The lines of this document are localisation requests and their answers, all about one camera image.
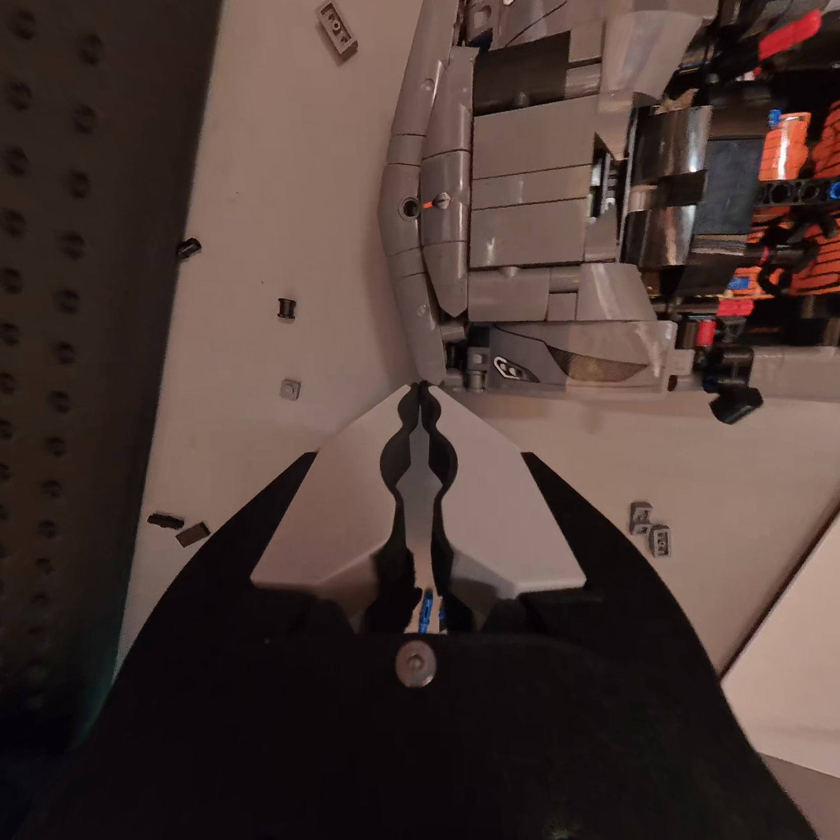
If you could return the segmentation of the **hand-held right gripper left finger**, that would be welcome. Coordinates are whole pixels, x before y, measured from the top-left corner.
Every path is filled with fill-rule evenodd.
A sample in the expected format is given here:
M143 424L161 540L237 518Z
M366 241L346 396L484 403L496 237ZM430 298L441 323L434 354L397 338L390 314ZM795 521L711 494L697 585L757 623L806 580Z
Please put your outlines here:
M407 630L421 591L399 483L419 397L418 384L402 386L320 447L251 573L256 587L334 602L370 632Z

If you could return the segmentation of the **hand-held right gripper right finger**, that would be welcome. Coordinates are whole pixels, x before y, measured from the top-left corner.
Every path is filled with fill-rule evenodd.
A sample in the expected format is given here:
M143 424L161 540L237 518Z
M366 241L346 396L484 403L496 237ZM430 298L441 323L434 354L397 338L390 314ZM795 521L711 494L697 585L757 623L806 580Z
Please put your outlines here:
M578 591L586 577L523 453L440 387L420 384L434 498L431 558L447 632L499 602Z

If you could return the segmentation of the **grey lego tile with markings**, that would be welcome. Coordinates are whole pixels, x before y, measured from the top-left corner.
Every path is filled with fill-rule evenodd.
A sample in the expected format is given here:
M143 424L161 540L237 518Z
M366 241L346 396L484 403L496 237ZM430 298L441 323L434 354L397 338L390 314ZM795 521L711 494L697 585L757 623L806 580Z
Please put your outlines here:
M322 2L317 9L318 23L341 63L353 57L359 42L334 1Z

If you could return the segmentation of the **black perforated panel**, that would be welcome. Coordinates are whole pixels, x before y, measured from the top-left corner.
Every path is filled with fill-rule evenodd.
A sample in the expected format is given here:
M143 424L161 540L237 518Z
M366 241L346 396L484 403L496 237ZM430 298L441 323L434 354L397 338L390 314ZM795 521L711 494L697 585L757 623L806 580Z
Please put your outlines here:
M2 2L2 838L109 690L221 7Z

